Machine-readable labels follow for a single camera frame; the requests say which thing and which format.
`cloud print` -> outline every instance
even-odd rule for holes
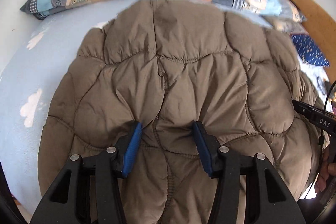
[[[40,32],[38,35],[34,36],[32,39],[29,40],[27,49],[31,50],[36,46],[36,44],[42,39],[43,32]]]
[[[21,117],[26,117],[24,125],[25,127],[32,127],[34,121],[35,110],[37,104],[41,98],[42,89],[38,89],[36,93],[33,93],[28,97],[28,102],[24,104],[20,109]]]

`finger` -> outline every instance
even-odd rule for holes
[[[336,163],[328,165],[328,172],[332,176],[336,176]]]
[[[317,178],[316,183],[317,183],[317,185],[319,186],[321,192],[323,192],[324,189],[325,189],[326,186],[327,186],[327,182],[326,182],[321,176],[319,176],[319,177]]]
[[[329,146],[323,150],[323,161],[327,160],[329,157]]]
[[[315,193],[318,194],[320,192],[319,186],[315,183],[314,185]]]
[[[327,180],[329,178],[329,172],[328,172],[328,162],[324,161],[321,165],[320,169],[320,175],[324,180]]]

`metal screw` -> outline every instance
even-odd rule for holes
[[[228,153],[229,152],[229,148],[227,146],[224,146],[222,145],[219,150],[222,152],[222,153]]]
[[[260,160],[264,160],[264,159],[266,159],[266,156],[263,153],[258,153],[257,158],[260,159]]]
[[[107,153],[114,153],[117,149],[114,146],[110,146],[106,149]]]
[[[73,154],[73,155],[71,155],[70,159],[71,159],[72,161],[76,161],[76,160],[79,159],[79,155],[78,155],[78,154]]]

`brown quilted jacket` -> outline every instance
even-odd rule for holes
[[[217,181],[190,134],[200,120],[220,143],[264,153],[298,199],[319,147],[292,99],[321,107],[288,36],[211,5],[141,0],[87,33],[61,81],[42,132],[41,192],[71,154],[98,154],[137,120],[140,149],[120,182],[128,223],[207,223]],[[244,190],[242,177],[241,205]]]

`blue patterned cloth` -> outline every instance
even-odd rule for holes
[[[320,48],[315,44],[310,35],[305,33],[292,34],[293,43],[297,53],[304,63],[315,66],[329,67],[329,61],[326,59]]]

